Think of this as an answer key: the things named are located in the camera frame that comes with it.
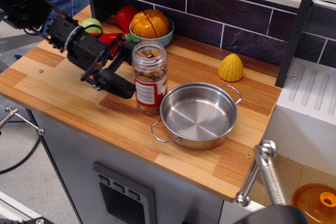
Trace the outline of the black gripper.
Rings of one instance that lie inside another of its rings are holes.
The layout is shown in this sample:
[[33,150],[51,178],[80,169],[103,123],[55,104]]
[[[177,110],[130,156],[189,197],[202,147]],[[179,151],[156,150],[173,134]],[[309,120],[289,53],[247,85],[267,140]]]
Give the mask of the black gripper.
[[135,42],[128,41],[122,33],[112,36],[109,43],[100,40],[105,35],[92,35],[82,26],[76,27],[65,42],[70,62],[84,70],[81,81],[94,82],[95,86],[124,99],[135,93],[135,85],[116,74],[124,63],[132,63]]

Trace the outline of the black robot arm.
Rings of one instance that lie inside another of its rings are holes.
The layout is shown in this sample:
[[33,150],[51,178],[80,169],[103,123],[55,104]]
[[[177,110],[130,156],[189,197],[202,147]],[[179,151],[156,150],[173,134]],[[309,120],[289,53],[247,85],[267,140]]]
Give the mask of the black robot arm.
[[68,60],[85,71],[81,80],[94,89],[132,98],[135,85],[116,73],[123,62],[131,63],[135,46],[122,34],[106,44],[47,0],[1,0],[1,20],[16,29],[28,29],[66,51]]

